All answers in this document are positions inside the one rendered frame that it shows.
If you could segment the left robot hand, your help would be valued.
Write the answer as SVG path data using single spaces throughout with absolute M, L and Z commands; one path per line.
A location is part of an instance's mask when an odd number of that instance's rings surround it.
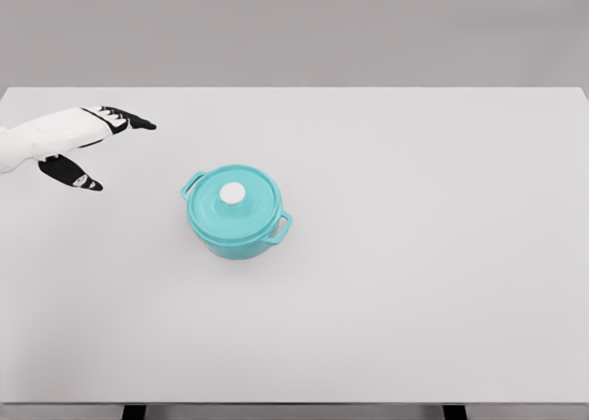
M 27 122 L 25 129 L 42 173 L 66 186 L 99 192 L 103 186 L 65 154 L 128 129 L 153 131 L 156 125 L 119 108 L 96 106 L 51 113 Z

